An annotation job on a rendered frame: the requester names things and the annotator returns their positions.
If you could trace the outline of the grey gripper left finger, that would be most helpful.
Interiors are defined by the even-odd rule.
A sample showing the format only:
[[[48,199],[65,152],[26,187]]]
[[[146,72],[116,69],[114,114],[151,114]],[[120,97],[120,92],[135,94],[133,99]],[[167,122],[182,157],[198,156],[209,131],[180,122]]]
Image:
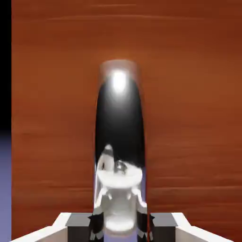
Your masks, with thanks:
[[[54,223],[10,242],[89,242],[91,213],[60,213]]]

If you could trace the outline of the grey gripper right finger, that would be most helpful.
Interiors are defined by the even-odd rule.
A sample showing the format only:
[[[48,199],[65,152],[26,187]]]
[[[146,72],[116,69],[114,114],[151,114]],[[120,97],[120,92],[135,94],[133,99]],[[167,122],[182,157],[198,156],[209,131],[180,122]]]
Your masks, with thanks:
[[[150,242],[234,242],[196,226],[182,212],[150,213]]]

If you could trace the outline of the shiny curved metal handle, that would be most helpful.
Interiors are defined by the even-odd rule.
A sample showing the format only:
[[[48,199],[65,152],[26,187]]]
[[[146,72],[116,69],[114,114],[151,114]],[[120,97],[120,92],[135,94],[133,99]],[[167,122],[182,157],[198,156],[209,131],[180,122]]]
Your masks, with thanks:
[[[148,242],[147,169],[138,67],[100,66],[95,119],[94,197],[90,239]]]

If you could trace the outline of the reddish brown wooden cabinet door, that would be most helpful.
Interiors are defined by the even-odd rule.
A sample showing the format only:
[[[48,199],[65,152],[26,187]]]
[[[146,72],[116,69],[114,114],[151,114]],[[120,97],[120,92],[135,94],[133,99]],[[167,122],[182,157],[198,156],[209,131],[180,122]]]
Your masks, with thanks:
[[[242,242],[242,0],[12,0],[12,239],[92,210],[110,59],[140,70],[149,210]]]

